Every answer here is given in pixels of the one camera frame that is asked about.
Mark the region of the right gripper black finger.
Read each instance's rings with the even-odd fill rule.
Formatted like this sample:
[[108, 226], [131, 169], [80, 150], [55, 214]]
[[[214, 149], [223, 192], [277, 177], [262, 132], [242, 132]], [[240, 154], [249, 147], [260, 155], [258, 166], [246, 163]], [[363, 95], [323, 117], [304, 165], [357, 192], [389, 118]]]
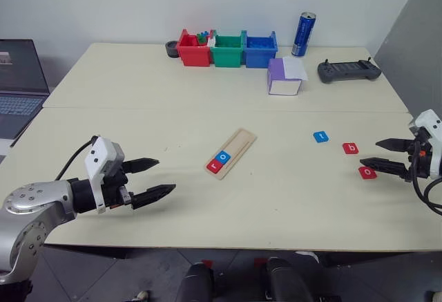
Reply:
[[374, 171], [398, 176], [404, 180], [411, 180], [411, 174], [401, 162], [394, 162], [383, 158], [365, 158], [360, 163]]
[[387, 149], [389, 151], [395, 152], [407, 152], [411, 153], [414, 151], [414, 141], [399, 139], [399, 138], [388, 138], [384, 140], [380, 140], [375, 143], [376, 146], [381, 147], [383, 149]]

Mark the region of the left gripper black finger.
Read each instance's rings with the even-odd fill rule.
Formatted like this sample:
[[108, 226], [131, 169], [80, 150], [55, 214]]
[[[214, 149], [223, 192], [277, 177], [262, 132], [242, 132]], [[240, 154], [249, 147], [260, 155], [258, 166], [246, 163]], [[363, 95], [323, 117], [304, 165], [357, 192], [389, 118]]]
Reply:
[[132, 209], [139, 209], [149, 204], [159, 201], [165, 196], [169, 195], [172, 190], [176, 188], [175, 184], [170, 185], [158, 185], [148, 188], [145, 192], [140, 194], [131, 194], [131, 207]]
[[124, 173], [139, 173], [146, 171], [159, 163], [159, 160], [152, 158], [138, 158], [123, 162], [123, 171]]

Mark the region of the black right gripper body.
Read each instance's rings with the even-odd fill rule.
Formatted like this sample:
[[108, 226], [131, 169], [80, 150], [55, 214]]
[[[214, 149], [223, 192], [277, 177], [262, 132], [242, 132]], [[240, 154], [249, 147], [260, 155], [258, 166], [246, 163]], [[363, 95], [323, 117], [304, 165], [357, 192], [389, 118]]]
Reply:
[[409, 176], [416, 178], [428, 178], [430, 176], [430, 164], [432, 159], [432, 145], [430, 134], [425, 129], [414, 132], [415, 138], [410, 141], [407, 147]]

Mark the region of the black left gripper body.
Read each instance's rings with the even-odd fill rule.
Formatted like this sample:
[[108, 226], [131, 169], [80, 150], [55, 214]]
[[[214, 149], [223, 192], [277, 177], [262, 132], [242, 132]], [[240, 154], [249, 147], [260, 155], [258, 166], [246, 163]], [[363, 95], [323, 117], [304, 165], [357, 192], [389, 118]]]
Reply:
[[132, 172], [132, 164], [122, 164], [113, 175], [104, 177], [102, 194], [106, 207], [114, 208], [132, 203], [132, 195], [125, 187], [128, 183], [126, 174]]

